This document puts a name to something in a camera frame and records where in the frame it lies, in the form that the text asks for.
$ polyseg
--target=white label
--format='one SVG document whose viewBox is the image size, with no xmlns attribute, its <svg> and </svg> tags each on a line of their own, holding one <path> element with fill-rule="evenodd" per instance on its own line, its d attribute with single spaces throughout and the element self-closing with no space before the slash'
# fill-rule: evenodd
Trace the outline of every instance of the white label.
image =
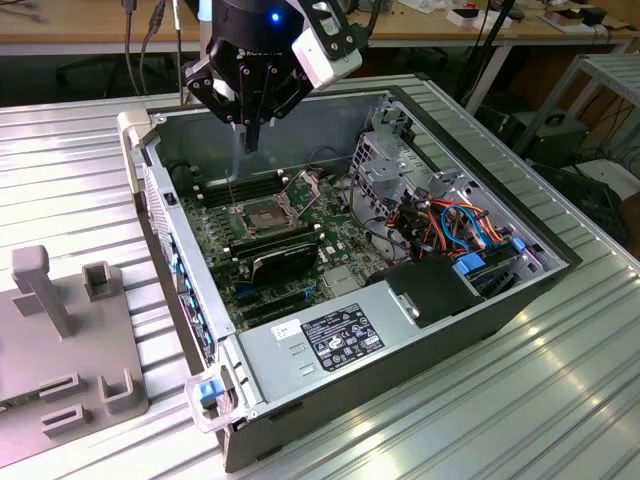
<svg viewBox="0 0 640 480">
<path fill-rule="evenodd" d="M 377 335 L 374 335 L 365 339 L 364 343 L 366 343 L 367 345 L 371 345 L 372 343 L 376 343 L 378 340 L 380 340 L 380 338 Z"/>
<path fill-rule="evenodd" d="M 302 333 L 302 329 L 300 328 L 300 320 L 294 318 L 293 320 L 289 320 L 288 322 L 281 323 L 280 325 L 276 325 L 275 327 L 271 327 L 271 331 L 273 332 L 273 336 L 276 337 L 276 340 L 284 340 L 296 333 Z"/>
</svg>

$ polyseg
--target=blue cable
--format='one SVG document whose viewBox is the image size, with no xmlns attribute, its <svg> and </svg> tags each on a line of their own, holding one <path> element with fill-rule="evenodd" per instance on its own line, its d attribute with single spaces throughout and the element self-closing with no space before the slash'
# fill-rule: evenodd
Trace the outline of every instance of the blue cable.
<svg viewBox="0 0 640 480">
<path fill-rule="evenodd" d="M 467 252 L 469 251 L 469 245 L 467 245 L 465 242 L 463 242 L 462 240 L 454 237 L 451 232 L 449 231 L 449 227 L 447 226 L 447 210 L 449 210 L 452 207 L 447 207 L 442 211 L 442 215 L 440 216 L 440 224 L 442 225 L 442 231 L 444 232 L 444 234 L 447 236 L 447 238 L 449 240 L 451 240 L 454 243 L 457 243 L 458 245 L 461 245 Z"/>
<path fill-rule="evenodd" d="M 473 225 L 473 228 L 475 228 L 476 232 L 478 233 L 478 235 L 480 236 L 482 241 L 484 243 L 486 243 L 487 245 L 494 245 L 493 241 L 489 238 L 489 236 L 486 234 L 486 232 L 482 228 L 480 228 L 480 226 L 478 225 L 478 222 L 476 221 L 476 218 L 473 215 L 473 213 L 471 213 L 467 208 L 462 207 L 460 205 L 451 205 L 450 207 L 446 207 L 442 211 L 442 215 L 440 216 L 440 223 L 442 224 L 442 230 L 443 230 L 444 234 L 447 236 L 447 238 L 449 238 L 449 240 L 461 245 L 462 247 L 464 247 L 464 249 L 467 252 L 470 251 L 469 246 L 465 242 L 463 242 L 462 240 L 454 237 L 451 234 L 451 232 L 449 231 L 449 227 L 447 226 L 447 217 L 446 217 L 446 215 L 447 215 L 447 210 L 449 210 L 450 208 L 453 208 L 453 209 L 456 209 L 456 210 L 460 210 L 467 217 L 469 217 L 469 219 L 471 220 L 471 225 Z"/>
</svg>

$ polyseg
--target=wire bundle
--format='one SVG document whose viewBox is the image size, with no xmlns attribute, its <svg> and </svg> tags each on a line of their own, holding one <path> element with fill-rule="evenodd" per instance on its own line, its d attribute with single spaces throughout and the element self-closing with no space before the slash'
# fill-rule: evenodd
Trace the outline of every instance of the wire bundle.
<svg viewBox="0 0 640 480">
<path fill-rule="evenodd" d="M 388 227 L 398 227 L 402 209 L 403 207 L 399 207 L 390 215 Z M 487 213 L 470 203 L 434 198 L 426 207 L 416 209 L 415 213 L 426 224 L 421 235 L 419 258 L 425 252 L 438 252 L 451 257 L 471 252 L 472 246 L 457 236 L 459 226 L 465 218 L 485 245 L 492 246 L 503 241 L 502 235 L 491 225 Z"/>
</svg>

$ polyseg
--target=robotic arm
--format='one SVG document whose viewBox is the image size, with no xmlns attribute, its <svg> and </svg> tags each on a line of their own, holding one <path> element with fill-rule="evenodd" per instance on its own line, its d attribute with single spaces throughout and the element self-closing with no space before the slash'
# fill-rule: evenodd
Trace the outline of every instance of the robotic arm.
<svg viewBox="0 0 640 480">
<path fill-rule="evenodd" d="M 213 12 L 208 57 L 185 66 L 186 84 L 241 129 L 246 152 L 261 125 L 358 68 L 373 29 L 350 25 L 337 0 L 213 0 Z"/>
</svg>

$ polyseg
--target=cables on desk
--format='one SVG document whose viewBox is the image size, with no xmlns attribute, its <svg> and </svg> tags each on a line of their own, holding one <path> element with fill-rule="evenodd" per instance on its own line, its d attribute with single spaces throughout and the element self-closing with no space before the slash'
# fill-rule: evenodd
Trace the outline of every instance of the cables on desk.
<svg viewBox="0 0 640 480">
<path fill-rule="evenodd" d="M 140 89 L 138 89 L 138 84 L 136 83 L 136 79 L 133 75 L 133 65 L 131 64 L 131 17 L 133 16 L 133 12 L 127 10 L 126 14 L 127 23 L 125 27 L 124 38 L 124 58 L 127 63 L 127 70 L 129 71 L 129 79 L 131 80 L 131 85 L 133 85 L 133 89 L 136 91 L 136 95 L 140 96 Z"/>
<path fill-rule="evenodd" d="M 162 20 L 164 19 L 164 9 L 167 4 L 167 0 L 159 0 L 156 4 L 153 12 L 151 13 L 151 17 L 149 18 L 149 29 L 147 30 L 147 34 L 144 36 L 144 40 L 142 40 L 142 48 L 140 49 L 140 62 L 138 64 L 138 74 L 140 75 L 140 80 L 142 82 L 142 91 L 145 95 L 149 95 L 147 90 L 147 82 L 144 73 L 144 56 L 147 52 L 147 46 L 151 37 L 153 37 L 158 30 L 160 30 L 160 26 L 162 25 Z"/>
</svg>

